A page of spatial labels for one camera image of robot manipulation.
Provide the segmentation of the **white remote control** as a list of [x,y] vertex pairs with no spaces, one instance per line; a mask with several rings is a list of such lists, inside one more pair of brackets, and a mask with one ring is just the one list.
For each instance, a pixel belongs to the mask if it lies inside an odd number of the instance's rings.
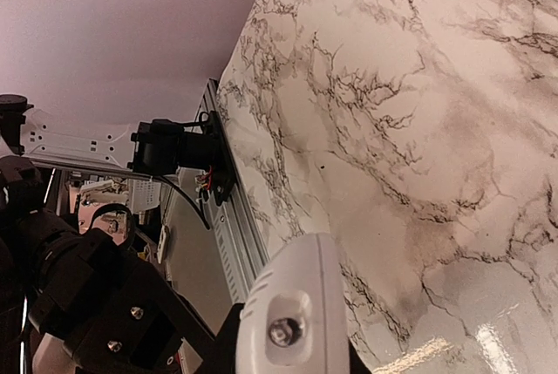
[[240,315],[238,373],[347,373],[350,353],[337,245],[295,238],[265,265]]

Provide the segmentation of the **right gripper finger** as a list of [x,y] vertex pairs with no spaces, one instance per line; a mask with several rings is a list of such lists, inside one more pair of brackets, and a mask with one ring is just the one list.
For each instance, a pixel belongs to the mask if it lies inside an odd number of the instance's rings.
[[235,353],[241,314],[245,305],[235,303],[216,337],[213,373],[235,373]]

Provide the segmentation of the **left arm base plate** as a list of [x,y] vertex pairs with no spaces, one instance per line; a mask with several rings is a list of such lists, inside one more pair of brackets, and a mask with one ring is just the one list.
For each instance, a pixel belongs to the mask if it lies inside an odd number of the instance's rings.
[[201,112],[196,122],[201,133],[194,133],[195,152],[202,169],[211,173],[209,191],[217,206],[228,201],[237,183],[235,163],[232,158],[226,134],[216,111]]

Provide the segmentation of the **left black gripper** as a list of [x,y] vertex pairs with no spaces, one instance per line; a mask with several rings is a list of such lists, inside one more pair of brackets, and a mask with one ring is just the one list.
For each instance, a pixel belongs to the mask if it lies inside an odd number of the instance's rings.
[[215,336],[149,262],[100,229],[53,235],[34,262],[34,326],[91,373],[162,373],[187,342],[201,359]]

